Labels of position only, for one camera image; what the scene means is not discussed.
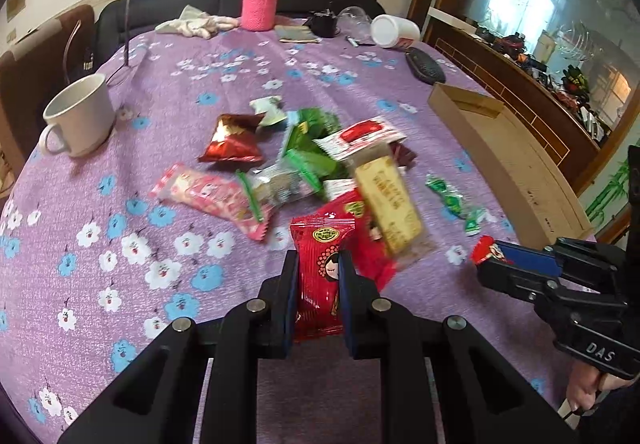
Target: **cardboard tray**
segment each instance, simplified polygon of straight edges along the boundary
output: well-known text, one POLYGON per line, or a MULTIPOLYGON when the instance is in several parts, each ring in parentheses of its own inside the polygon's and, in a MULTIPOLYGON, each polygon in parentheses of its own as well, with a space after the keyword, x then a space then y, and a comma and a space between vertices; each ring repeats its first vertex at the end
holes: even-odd
POLYGON ((520 243, 542 249, 592 232, 575 193, 526 126, 498 99, 436 84, 429 104, 493 191, 520 243))

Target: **cartoon girl print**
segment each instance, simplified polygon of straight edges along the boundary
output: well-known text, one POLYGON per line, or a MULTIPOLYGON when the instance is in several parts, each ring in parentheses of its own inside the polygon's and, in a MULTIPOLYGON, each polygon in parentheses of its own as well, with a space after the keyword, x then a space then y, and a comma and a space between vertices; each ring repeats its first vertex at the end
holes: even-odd
MULTIPOLYGON (((338 246, 332 245, 324 250, 318 258, 318 272, 320 276, 328 282, 338 281, 338 246)), ((338 315, 338 290, 335 291, 334 304, 331 307, 331 315, 335 318, 338 315)))

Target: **red candy wrapper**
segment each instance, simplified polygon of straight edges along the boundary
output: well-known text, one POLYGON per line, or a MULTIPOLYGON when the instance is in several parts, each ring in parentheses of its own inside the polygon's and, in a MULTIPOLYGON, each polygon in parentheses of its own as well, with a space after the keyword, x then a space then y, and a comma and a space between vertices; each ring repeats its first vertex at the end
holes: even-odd
POLYGON ((223 113, 218 116, 211 142, 198 160, 200 162, 220 160, 262 162, 264 158, 254 133, 265 115, 265 113, 258 113, 258 115, 223 113))
POLYGON ((291 236, 300 259, 297 340, 336 334, 338 318, 338 251, 355 230, 351 214, 327 214, 291 220, 291 236))
POLYGON ((261 241, 267 232, 273 206, 261 207, 264 220, 255 220, 249 200, 235 181, 174 164, 149 193, 159 200, 171 199, 214 217, 232 221, 249 239, 261 241))
POLYGON ((371 212, 357 189, 340 195, 318 209, 320 213, 351 213, 355 217, 355 233, 345 248, 360 275, 376 282, 381 291, 396 273, 396 264, 386 253, 385 242, 371 212))

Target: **purple tablecloth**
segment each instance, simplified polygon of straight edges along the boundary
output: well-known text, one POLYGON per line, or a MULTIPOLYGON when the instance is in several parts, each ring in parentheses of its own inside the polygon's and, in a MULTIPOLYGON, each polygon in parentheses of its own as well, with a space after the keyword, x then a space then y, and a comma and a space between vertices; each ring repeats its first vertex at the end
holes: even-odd
MULTIPOLYGON (((290 219, 314 199, 284 207, 258 244, 234 226, 148 198, 175 162, 198 164, 223 112, 252 113, 250 100, 281 94, 285 109, 321 106, 343 125, 384 115, 418 154, 408 186, 438 250, 397 274, 384 296, 416 315, 465 316, 550 402, 567 360, 530 305, 482 289, 466 237, 424 186, 436 173, 487 215, 482 233, 513 241, 511 226, 478 171, 428 106, 395 51, 353 48, 343 38, 284 45, 273 32, 233 30, 209 41, 143 34, 131 68, 110 89, 118 118, 108 142, 71 160, 38 151, 25 166, 0 224, 0 380, 44 444, 60 433, 171 319, 206 321, 255 297, 292 247, 290 219), (161 273, 161 263, 165 273, 161 273)), ((435 50, 448 83, 482 91, 435 50)), ((100 71, 121 63, 116 53, 100 71)), ((273 159, 282 132, 260 146, 273 159)), ((258 441, 378 442, 378 363, 351 361, 341 338, 295 345, 283 362, 260 363, 258 441)), ((114 440, 118 429, 114 428, 114 440)))

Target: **white mug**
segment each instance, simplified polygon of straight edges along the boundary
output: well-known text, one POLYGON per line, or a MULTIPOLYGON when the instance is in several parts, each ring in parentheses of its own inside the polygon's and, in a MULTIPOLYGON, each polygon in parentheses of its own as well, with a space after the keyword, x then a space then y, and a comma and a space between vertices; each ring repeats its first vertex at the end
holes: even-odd
POLYGON ((91 153, 109 136, 116 119, 106 78, 92 74, 76 80, 52 99, 42 117, 48 124, 38 142, 44 154, 81 157, 91 153), (52 131, 60 139, 59 149, 47 146, 52 131))

